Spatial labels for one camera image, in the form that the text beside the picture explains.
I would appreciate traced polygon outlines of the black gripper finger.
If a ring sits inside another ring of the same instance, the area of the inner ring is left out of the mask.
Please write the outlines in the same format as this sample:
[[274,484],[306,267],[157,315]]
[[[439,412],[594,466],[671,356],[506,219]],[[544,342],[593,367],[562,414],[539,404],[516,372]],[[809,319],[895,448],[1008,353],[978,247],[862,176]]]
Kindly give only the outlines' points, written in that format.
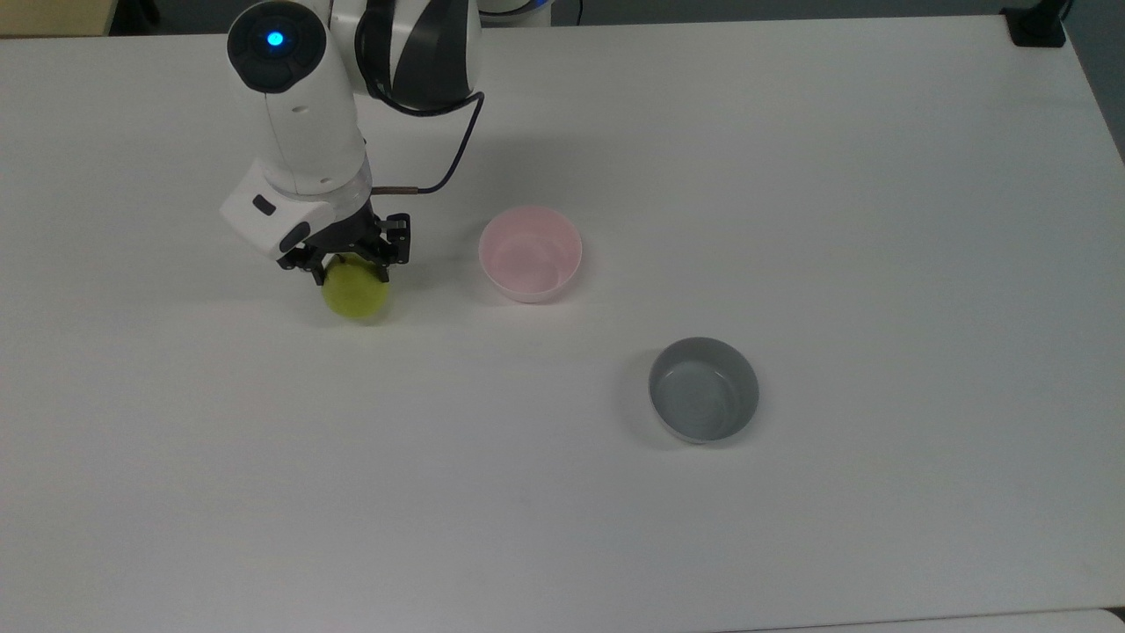
[[309,273],[314,284],[323,287],[327,277],[324,264],[326,257],[328,257],[328,252],[325,250],[303,244],[290,248],[285,255],[278,257],[277,264],[284,270],[302,270],[302,272]]
[[340,253],[356,255],[374,265],[374,275],[390,283],[390,268],[410,263],[410,214],[392,214],[381,219],[375,212],[356,212],[345,221],[345,241]]

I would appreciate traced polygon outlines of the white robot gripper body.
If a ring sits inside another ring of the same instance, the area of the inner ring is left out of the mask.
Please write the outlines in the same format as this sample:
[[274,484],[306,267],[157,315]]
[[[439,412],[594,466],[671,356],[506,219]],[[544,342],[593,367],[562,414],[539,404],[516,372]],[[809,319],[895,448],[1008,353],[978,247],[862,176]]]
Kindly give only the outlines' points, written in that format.
[[271,261],[302,241],[350,219],[369,202],[374,178],[364,159],[354,177],[333,191],[298,195],[281,191],[266,179],[266,165],[254,159],[236,189],[220,205],[220,217],[250,247]]

